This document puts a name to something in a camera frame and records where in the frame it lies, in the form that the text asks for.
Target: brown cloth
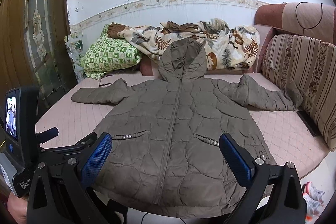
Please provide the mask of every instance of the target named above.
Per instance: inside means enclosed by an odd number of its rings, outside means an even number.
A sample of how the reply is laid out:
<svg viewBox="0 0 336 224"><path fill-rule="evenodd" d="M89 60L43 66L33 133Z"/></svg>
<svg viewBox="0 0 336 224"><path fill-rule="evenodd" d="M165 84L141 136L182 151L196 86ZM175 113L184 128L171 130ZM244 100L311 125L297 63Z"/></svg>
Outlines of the brown cloth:
<svg viewBox="0 0 336 224"><path fill-rule="evenodd" d="M118 32L124 31L126 27L126 25L112 23L107 29L108 38L120 38Z"/></svg>
<svg viewBox="0 0 336 224"><path fill-rule="evenodd" d="M201 30L194 23L185 23L182 25L178 25L172 21L167 21L165 28L170 29L174 32L193 32L199 33Z"/></svg>

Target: striped sofa cushion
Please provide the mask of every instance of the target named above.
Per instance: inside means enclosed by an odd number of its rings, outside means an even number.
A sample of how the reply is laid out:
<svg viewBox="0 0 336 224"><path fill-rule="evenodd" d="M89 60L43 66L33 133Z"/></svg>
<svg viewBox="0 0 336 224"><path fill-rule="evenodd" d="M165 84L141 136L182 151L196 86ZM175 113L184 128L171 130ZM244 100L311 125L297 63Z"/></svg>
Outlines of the striped sofa cushion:
<svg viewBox="0 0 336 224"><path fill-rule="evenodd" d="M262 73L280 89L292 80L301 108L314 120L330 150L336 150L336 46L310 37L276 35L268 45Z"/></svg>

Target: sofa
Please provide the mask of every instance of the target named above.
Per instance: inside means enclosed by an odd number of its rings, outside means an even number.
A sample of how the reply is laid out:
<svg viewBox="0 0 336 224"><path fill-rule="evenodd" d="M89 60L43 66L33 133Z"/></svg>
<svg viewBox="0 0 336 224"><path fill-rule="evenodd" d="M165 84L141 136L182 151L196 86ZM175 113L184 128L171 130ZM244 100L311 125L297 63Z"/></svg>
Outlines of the sofa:
<svg viewBox="0 0 336 224"><path fill-rule="evenodd" d="M249 111L277 164L292 161L300 178L314 170L330 150L336 149L336 13L332 6L323 5L322 9L321 16L320 4L261 6L255 16L261 41L253 67L238 72L212 71L205 76L232 83L248 73L269 90L281 90L287 81L295 82L304 97L301 108L317 124L321 135L313 137L296 112L253 108ZM306 30L319 21L315 28ZM132 86L160 77L149 59L143 58L140 68L140 71L105 77L100 85L123 78ZM58 137L43 144L44 148L75 144L111 111L111 105L86 105L70 100L79 88L98 86L97 80L84 79L37 122L36 132L51 127L59 130Z"/></svg>

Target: leaf-print blanket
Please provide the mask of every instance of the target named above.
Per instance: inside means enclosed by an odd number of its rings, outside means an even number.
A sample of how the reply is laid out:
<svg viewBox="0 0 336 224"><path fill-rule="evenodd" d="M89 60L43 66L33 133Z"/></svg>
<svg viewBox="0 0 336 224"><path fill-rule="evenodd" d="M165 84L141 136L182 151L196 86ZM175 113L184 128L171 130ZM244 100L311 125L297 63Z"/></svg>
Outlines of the leaf-print blanket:
<svg viewBox="0 0 336 224"><path fill-rule="evenodd" d="M237 26L230 29L224 20L218 18L183 25L168 21L162 22L157 28L112 23L109 30L109 37L126 39L157 63L172 42L193 37L204 45L208 70L248 70L256 59L260 43L256 28Z"/></svg>

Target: sneaker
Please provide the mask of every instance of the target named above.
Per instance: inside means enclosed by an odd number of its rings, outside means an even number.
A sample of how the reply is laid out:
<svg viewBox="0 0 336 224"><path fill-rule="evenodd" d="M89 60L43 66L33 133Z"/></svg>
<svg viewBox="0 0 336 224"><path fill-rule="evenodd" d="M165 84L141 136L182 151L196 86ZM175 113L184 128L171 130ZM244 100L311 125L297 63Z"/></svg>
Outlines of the sneaker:
<svg viewBox="0 0 336 224"><path fill-rule="evenodd" d="M313 219L314 216L320 214L319 207L320 202L313 200L307 193L303 193L303 198L307 203L307 215L306 215L306 222L309 222Z"/></svg>
<svg viewBox="0 0 336 224"><path fill-rule="evenodd" d="M307 193L313 200L320 202L321 205L323 204L322 197L325 192L317 190L311 181L307 182L304 192Z"/></svg>

